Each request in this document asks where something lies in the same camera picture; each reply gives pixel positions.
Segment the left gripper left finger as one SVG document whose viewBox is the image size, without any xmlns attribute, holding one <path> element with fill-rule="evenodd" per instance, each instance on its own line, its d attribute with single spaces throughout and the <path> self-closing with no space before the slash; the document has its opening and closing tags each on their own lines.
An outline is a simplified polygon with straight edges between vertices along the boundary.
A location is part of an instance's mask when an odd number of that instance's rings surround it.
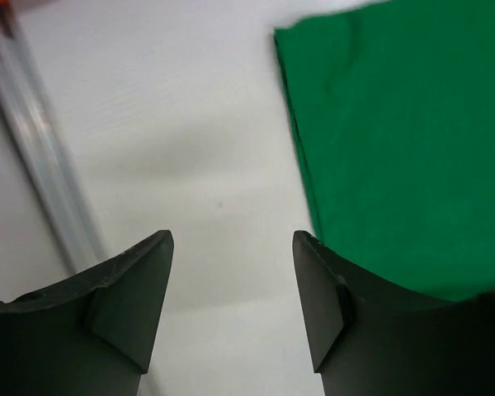
<svg viewBox="0 0 495 396">
<path fill-rule="evenodd" d="M 0 395 L 135 395 L 149 370 L 172 234 L 0 301 Z"/>
</svg>

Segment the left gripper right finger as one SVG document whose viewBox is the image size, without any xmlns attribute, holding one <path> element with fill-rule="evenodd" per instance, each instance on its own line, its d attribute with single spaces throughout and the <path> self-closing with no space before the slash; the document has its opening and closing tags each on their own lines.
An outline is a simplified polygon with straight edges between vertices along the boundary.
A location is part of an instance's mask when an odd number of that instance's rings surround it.
<svg viewBox="0 0 495 396">
<path fill-rule="evenodd" d="M 495 395 L 495 290 L 433 298 L 349 262 L 305 231 L 293 257 L 327 395 Z"/>
</svg>

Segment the green t shirt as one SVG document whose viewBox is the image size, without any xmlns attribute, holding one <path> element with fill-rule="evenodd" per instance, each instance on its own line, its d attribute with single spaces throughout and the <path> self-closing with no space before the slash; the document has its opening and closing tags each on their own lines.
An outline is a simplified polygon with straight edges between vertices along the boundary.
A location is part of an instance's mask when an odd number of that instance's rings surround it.
<svg viewBox="0 0 495 396">
<path fill-rule="evenodd" d="M 495 289 L 495 1 L 390 1 L 276 30 L 316 236 L 410 290 Z"/>
</svg>

